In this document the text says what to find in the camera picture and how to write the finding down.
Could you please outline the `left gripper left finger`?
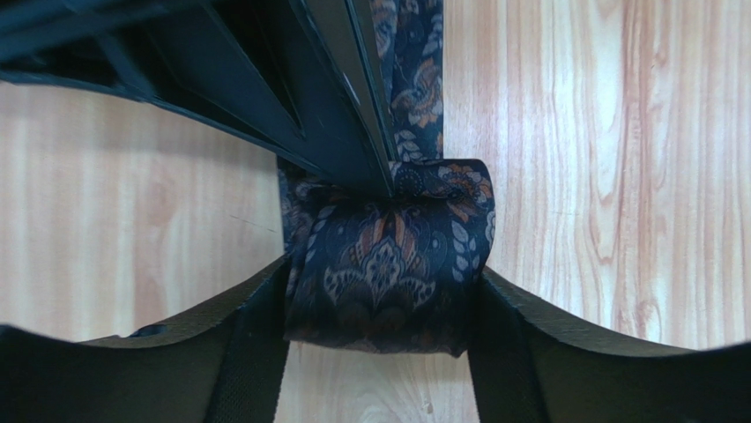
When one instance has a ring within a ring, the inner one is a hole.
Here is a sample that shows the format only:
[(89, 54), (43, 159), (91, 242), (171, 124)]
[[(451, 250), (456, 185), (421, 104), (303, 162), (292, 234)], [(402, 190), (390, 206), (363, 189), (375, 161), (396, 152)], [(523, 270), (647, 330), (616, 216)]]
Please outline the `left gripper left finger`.
[(271, 422), (289, 344), (290, 263), (127, 337), (1, 329), (4, 422)]

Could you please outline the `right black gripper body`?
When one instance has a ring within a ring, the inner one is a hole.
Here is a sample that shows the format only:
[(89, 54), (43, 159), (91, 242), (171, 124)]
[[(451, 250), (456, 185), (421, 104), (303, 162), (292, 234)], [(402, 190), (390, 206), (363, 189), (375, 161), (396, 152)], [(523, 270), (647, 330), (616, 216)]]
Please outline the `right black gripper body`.
[(247, 57), (228, 1), (3, 1), (1, 79), (244, 118)]

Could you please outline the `dark paisley tie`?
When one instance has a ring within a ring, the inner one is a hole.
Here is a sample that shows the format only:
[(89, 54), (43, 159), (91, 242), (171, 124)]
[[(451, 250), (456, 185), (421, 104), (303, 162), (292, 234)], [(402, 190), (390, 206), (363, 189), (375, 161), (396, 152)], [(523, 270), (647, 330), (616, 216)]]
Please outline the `dark paisley tie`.
[(480, 160), (443, 156), (443, 4), (370, 5), (390, 101), (396, 195), (348, 191), (280, 160), (287, 340), (370, 353), (461, 355), (494, 241)]

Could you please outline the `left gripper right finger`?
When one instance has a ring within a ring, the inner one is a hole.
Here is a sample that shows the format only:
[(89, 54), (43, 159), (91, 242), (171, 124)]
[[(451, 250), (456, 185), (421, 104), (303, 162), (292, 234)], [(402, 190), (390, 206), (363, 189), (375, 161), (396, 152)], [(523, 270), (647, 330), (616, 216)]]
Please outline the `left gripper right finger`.
[(747, 422), (750, 346), (662, 345), (609, 330), (491, 270), (468, 350), (483, 422)]

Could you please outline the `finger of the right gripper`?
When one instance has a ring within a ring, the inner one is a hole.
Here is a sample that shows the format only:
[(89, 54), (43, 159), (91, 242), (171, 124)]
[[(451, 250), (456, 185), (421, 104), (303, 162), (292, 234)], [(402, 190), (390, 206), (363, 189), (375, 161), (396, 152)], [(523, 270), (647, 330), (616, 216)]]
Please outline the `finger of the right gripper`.
[(372, 154), (381, 161), (393, 160), (393, 128), (369, 2), (311, 0), (306, 5), (359, 116)]
[(247, 57), (244, 118), (194, 118), (275, 152), (337, 185), (389, 197), (371, 144), (307, 1), (228, 1), (228, 28)]

